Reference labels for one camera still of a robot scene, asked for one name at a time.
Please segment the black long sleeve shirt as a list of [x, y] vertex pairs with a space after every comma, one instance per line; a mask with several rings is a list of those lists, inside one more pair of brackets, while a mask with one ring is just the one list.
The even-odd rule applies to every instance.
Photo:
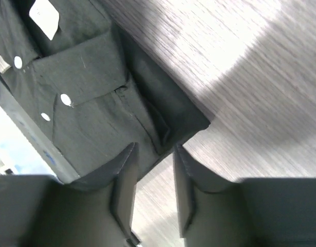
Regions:
[[1, 73], [79, 175], [139, 145], [141, 178], [210, 122], [102, 1], [0, 1]]

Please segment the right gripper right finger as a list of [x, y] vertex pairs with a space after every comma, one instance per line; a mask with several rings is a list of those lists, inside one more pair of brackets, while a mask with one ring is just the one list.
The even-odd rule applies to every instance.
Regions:
[[181, 145], [173, 164], [186, 246], [316, 246], [316, 178], [231, 182]]

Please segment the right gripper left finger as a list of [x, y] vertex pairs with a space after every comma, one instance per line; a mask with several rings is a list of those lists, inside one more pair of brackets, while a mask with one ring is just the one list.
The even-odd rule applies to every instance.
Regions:
[[132, 232], [139, 147], [89, 174], [0, 175], [0, 246], [137, 246]]

